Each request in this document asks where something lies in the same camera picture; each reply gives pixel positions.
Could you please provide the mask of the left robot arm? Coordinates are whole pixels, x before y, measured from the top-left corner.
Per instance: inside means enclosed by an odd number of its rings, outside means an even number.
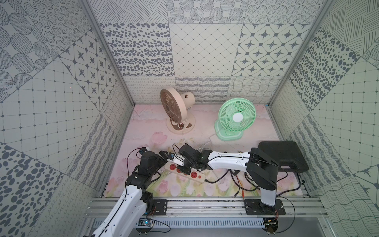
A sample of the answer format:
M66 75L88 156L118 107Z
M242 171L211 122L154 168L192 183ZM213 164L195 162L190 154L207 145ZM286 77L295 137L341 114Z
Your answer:
M153 194L147 192L153 176L171 158L166 151L158 154L140 149L140 164L127 178L124 191L102 224L93 232L93 237L128 237L139 219L153 208Z

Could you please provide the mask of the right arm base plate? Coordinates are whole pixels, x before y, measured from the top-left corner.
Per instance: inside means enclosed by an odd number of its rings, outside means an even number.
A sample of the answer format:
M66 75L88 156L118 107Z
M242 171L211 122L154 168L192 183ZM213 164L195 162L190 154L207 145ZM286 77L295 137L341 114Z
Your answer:
M263 204L260 199L245 199L244 206L247 215L285 215L286 211L282 200L277 199L275 206Z

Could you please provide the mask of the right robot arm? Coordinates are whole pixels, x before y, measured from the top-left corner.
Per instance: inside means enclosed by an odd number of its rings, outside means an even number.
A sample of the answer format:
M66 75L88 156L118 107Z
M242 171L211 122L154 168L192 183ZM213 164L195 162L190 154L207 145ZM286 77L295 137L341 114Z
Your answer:
M192 169L230 169L249 174L261 191L261 203L276 205L277 175L281 169L279 163L258 148L244 153L222 153L212 150L202 152L188 144L178 152L184 159L182 172L190 174Z

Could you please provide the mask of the white red power strip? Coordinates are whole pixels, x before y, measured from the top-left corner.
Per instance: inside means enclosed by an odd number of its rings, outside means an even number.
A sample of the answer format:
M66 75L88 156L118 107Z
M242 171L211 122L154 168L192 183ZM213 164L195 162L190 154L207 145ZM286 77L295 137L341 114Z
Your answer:
M176 174L178 176L190 179L192 181L195 181L198 183L204 183L205 182L206 174L204 174L203 172L196 171L195 169L192 169L190 174L188 175L188 174L182 173L179 170L179 166L175 163L168 162L168 163L166 163L164 168L167 171L169 171L170 173L173 173L173 174Z

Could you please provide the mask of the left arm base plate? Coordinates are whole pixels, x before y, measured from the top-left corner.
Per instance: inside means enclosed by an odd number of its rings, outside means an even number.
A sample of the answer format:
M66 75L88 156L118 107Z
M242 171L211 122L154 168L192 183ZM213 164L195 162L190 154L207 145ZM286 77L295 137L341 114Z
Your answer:
M164 216L167 213L167 199L154 199L148 201L146 215Z

